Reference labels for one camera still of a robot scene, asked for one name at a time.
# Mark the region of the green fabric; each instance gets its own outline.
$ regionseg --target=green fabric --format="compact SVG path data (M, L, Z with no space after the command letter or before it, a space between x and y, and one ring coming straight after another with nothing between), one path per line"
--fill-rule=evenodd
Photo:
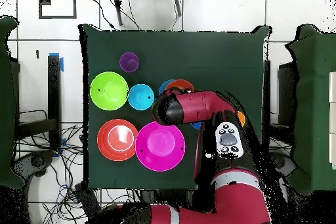
M88 36L89 85L105 71L121 74L129 88L149 85L158 95L168 79L186 79L197 90L229 91L243 104L261 134L263 49L267 26L252 33L216 32L103 32L84 25ZM126 73L119 66L125 52L137 54L140 67ZM112 119L129 120L140 131L153 121L150 109L136 111L128 102L116 111L104 111L89 99L89 186L90 188L194 189L194 161L198 131L179 125L186 141L182 162L172 170L154 172L134 155L124 162L105 158L96 144L100 127Z
M11 170L14 158L15 98L7 38L17 25L12 17L0 17L0 185L12 189L20 189L24 185L23 180Z
M300 80L296 87L294 160L300 166L288 181L302 194L335 190L336 171L329 163L329 73L336 71L336 35L304 25L289 45Z

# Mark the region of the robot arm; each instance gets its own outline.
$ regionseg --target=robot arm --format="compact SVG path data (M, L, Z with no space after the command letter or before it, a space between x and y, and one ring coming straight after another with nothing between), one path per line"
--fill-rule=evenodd
M245 110L229 93L179 89L164 91L152 106L162 125L203 121L196 153L194 200L198 212L168 205L114 209L119 224L265 224L269 207L260 186L261 168L271 169L261 156L259 140ZM278 180L268 178L271 186Z

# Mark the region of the green bowl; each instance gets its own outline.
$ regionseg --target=green bowl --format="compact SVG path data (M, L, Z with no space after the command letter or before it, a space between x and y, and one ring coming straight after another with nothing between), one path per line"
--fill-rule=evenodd
M103 72L91 82L90 96L100 109L112 111L127 101L129 86L123 77L115 72Z

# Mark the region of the blue cable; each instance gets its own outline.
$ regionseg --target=blue cable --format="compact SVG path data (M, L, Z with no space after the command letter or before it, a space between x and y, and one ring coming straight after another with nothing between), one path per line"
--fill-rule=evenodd
M55 202L58 202L58 197L60 197L60 195L62 195L62 191L63 191L64 189L68 189L68 187L67 187L66 185L62 185L62 186L60 187L59 192L58 192L58 196L57 196L57 199L56 199ZM57 205L58 205L58 203L55 204L55 205L51 208L50 211L51 211L51 214L52 214L52 215L54 214L54 211L55 211Z

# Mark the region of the blue bowl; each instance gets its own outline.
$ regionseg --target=blue bowl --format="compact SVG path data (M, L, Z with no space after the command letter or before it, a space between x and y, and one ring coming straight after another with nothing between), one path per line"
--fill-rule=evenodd
M200 130L202 122L190 123L194 129Z
M159 88L159 95L162 94L163 90L173 81L175 81L175 79L170 79L170 80L163 82Z
M149 109L154 102L154 92L150 86L136 84L129 90L128 101L135 110Z

